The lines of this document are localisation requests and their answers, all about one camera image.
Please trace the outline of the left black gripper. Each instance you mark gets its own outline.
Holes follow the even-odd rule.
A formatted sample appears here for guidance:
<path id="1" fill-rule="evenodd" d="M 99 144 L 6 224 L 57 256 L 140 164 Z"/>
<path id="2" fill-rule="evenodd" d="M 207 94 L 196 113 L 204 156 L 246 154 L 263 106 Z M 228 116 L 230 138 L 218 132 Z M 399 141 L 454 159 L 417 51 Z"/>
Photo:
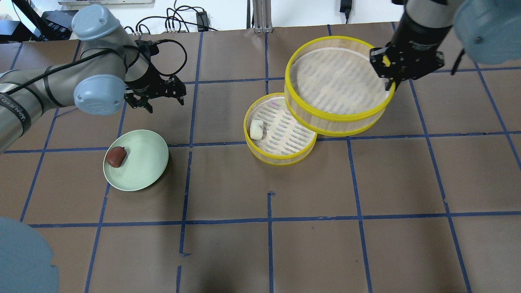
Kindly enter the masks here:
<path id="1" fill-rule="evenodd" d="M 149 100 L 155 98 L 174 98 L 181 106 L 185 104 L 186 85 L 174 74 L 164 80 L 153 65 L 148 66 L 143 76 L 126 82 L 126 85 L 128 90 L 124 100 L 132 108 L 144 108 L 152 114 L 153 106 Z"/>

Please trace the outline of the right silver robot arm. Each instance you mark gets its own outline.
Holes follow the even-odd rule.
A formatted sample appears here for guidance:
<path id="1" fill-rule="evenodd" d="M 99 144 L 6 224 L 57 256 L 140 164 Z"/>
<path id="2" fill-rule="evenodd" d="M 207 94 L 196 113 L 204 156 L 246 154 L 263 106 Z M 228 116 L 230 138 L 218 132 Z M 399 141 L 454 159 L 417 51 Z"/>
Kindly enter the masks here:
<path id="1" fill-rule="evenodd" d="M 519 0 L 395 0 L 404 11 L 392 39 L 370 49 L 370 64 L 385 90 L 407 79 L 417 80 L 445 65 L 441 43 L 454 30 L 462 44 L 451 70 L 461 58 L 476 63 L 501 64 L 521 55 Z"/>

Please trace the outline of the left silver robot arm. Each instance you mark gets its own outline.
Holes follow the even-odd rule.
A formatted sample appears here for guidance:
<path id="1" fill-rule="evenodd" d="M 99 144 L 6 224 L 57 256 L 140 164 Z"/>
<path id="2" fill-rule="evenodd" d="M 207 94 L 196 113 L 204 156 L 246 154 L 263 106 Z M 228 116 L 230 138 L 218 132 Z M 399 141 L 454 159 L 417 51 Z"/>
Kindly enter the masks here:
<path id="1" fill-rule="evenodd" d="M 103 5 L 81 9 L 71 28 L 83 43 L 78 60 L 1 74 L 1 152 L 51 109 L 76 106 L 110 116 L 124 102 L 149 113 L 150 99 L 175 98 L 184 104 L 186 86 L 177 74 L 163 74 L 151 62 L 162 41 L 132 40 Z"/>

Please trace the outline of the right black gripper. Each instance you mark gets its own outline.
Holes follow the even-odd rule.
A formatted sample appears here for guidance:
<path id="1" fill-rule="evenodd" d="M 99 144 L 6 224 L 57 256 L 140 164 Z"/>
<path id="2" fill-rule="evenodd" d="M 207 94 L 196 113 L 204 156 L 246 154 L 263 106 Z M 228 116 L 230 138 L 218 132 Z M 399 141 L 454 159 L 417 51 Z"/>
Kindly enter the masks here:
<path id="1" fill-rule="evenodd" d="M 396 82 L 417 80 L 442 68 L 444 54 L 438 48 L 451 28 L 431 28 L 403 16 L 391 41 L 384 48 L 370 49 L 370 64 L 387 79 L 385 91 L 395 90 Z"/>

